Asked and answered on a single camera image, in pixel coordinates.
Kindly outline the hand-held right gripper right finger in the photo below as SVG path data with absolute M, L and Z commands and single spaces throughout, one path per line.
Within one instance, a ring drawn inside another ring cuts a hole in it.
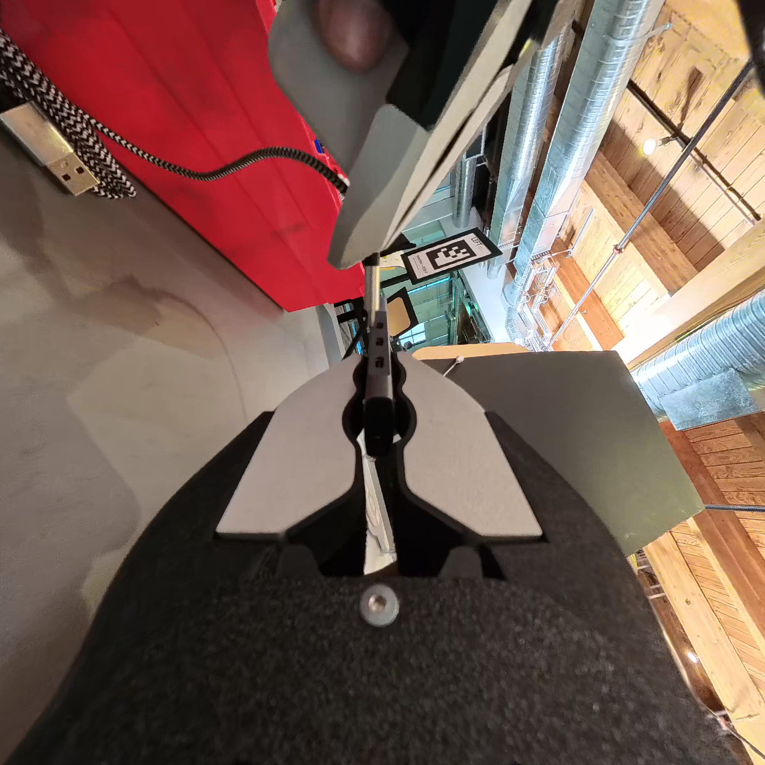
M 393 508 L 398 571 L 438 577 L 450 559 L 478 577 L 494 547 L 543 541 L 493 426 L 464 388 L 407 353 L 396 359 L 398 402 L 408 416 L 395 444 Z

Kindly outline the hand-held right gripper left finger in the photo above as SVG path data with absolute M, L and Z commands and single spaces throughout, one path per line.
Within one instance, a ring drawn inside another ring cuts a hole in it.
M 325 575 L 363 573 L 365 486 L 346 427 L 358 362 L 333 365 L 273 411 L 218 522 L 220 538 L 303 545 Z

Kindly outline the dark grey usb hub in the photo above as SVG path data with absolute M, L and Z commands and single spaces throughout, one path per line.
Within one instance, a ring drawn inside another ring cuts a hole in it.
M 341 422 L 349 439 L 364 436 L 365 451 L 376 460 L 389 455 L 397 434 L 387 310 L 363 308 L 357 324 L 342 360 L 356 356 L 358 343 L 363 344 L 364 353 L 351 372 L 353 391 L 343 407 Z

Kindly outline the red plastic bin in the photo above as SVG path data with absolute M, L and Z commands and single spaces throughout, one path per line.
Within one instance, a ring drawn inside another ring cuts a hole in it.
M 138 148 L 194 171 L 268 147 L 329 161 L 273 79 L 274 17 L 273 2 L 2 2 L 2 29 L 69 100 Z M 285 311 L 361 296 L 362 267 L 327 262 L 340 200 L 310 167 L 273 158 L 197 182 L 106 145 Z

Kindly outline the marker sign on stand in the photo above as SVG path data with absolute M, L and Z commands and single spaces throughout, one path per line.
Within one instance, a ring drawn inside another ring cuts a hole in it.
M 449 275 L 502 255 L 499 247 L 474 228 L 407 250 L 402 255 L 402 261 L 408 281 L 421 284 L 435 276 Z

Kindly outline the wood-framed black board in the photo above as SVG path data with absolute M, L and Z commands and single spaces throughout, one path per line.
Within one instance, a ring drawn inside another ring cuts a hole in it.
M 704 510 L 653 411 L 614 351 L 421 360 L 502 417 L 631 555 Z

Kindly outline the metal sprinkler pipe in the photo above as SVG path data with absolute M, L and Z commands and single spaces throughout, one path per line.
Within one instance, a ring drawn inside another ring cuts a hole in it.
M 631 223 L 630 227 L 624 232 L 624 235 L 622 236 L 621 240 L 619 240 L 619 242 L 616 245 L 614 245 L 614 247 L 612 248 L 611 254 L 607 258 L 607 260 L 603 263 L 603 265 L 600 267 L 596 276 L 593 277 L 592 281 L 588 284 L 587 288 L 584 290 L 582 295 L 573 304 L 567 317 L 564 320 L 562 320 L 559 329 L 555 331 L 555 334 L 553 334 L 550 340 L 547 342 L 545 350 L 553 349 L 555 341 L 559 339 L 559 337 L 565 332 L 565 329 L 569 326 L 571 321 L 574 320 L 574 318 L 577 315 L 579 315 L 580 310 L 582 306 L 584 305 L 584 303 L 587 302 L 590 295 L 594 293 L 598 282 L 605 276 L 609 268 L 615 264 L 617 259 L 626 249 L 626 246 L 628 245 L 629 241 L 633 237 L 633 234 L 636 233 L 636 231 L 639 229 L 639 227 L 641 226 L 645 218 L 650 215 L 650 211 L 652 210 L 653 206 L 658 202 L 658 199 L 668 189 L 672 179 L 678 174 L 678 172 L 683 167 L 684 163 L 693 156 L 696 147 L 698 146 L 700 141 L 705 137 L 709 129 L 712 128 L 715 120 L 721 115 L 722 111 L 724 110 L 724 107 L 730 102 L 730 100 L 735 95 L 736 91 L 739 90 L 741 85 L 744 84 L 746 79 L 751 75 L 751 73 L 755 69 L 756 69 L 755 62 L 753 60 L 749 60 L 748 62 L 744 64 L 741 71 L 738 73 L 738 75 L 736 75 L 732 83 L 724 91 L 724 94 L 721 96 L 720 100 L 717 101 L 717 103 L 714 105 L 713 109 L 709 112 L 708 116 L 704 119 L 703 123 L 698 128 L 698 130 L 694 133 L 693 137 L 685 141 L 685 143 L 683 144 L 683 151 L 681 155 L 677 158 L 673 166 L 670 168 L 667 174 L 663 177 L 659 185 L 655 188 L 655 191 L 652 193 L 651 197 L 647 200 L 643 208 L 640 210 L 639 214 L 636 215 L 635 220 Z

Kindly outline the round silver ventilation duct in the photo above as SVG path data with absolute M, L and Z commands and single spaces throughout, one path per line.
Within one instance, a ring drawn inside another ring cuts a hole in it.
M 500 255 L 486 267 L 491 280 L 500 276 L 518 241 L 521 215 L 561 67 L 565 35 L 560 33 L 546 48 L 533 54 L 512 89 L 489 228 L 489 239 L 500 250 Z

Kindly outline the foil-wrapped ventilation duct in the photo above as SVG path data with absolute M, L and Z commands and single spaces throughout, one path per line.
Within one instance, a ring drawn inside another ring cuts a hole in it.
M 597 1 L 552 133 L 516 251 L 506 329 L 529 350 L 545 349 L 526 294 L 534 266 L 551 250 L 613 118 L 663 2 Z

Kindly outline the large ribbed ventilation duct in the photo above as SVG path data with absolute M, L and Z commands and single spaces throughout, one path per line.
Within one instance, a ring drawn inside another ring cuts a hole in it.
M 652 412 L 678 432 L 764 411 L 764 291 L 639 365 Z

